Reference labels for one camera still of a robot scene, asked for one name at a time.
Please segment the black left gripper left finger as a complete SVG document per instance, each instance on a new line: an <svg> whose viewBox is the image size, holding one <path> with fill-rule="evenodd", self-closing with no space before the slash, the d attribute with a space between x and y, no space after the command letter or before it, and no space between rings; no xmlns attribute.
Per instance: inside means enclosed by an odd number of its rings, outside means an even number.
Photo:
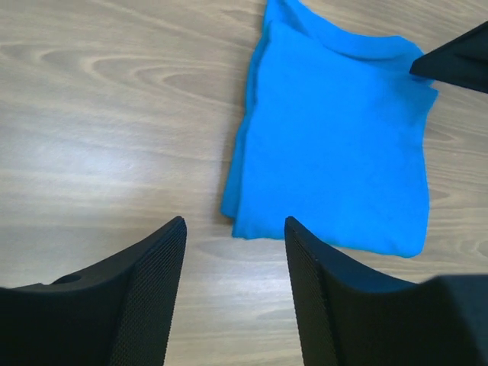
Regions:
<svg viewBox="0 0 488 366"><path fill-rule="evenodd" d="M162 365L185 257L176 217L51 284L1 291L3 365Z"/></svg>

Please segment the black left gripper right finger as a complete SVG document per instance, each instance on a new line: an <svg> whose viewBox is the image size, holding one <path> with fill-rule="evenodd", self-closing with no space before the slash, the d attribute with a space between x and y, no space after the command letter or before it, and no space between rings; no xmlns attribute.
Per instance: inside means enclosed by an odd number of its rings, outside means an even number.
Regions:
<svg viewBox="0 0 488 366"><path fill-rule="evenodd" d="M306 365L485 365L487 277L439 275L420 284L370 268L284 225Z"/></svg>

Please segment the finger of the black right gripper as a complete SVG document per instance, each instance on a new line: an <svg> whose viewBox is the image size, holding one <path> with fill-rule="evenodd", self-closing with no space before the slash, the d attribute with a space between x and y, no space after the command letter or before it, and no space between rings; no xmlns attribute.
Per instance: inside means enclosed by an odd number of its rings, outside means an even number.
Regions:
<svg viewBox="0 0 488 366"><path fill-rule="evenodd" d="M416 59L412 75L487 93L487 22Z"/></svg>

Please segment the blue t shirt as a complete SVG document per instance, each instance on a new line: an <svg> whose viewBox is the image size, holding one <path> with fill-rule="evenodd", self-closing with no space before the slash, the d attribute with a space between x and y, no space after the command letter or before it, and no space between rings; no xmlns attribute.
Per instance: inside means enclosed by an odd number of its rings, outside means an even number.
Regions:
<svg viewBox="0 0 488 366"><path fill-rule="evenodd" d="M241 239L294 217L334 246L418 255L429 220L422 141L437 91L422 51L353 34L298 1L269 1L221 211Z"/></svg>

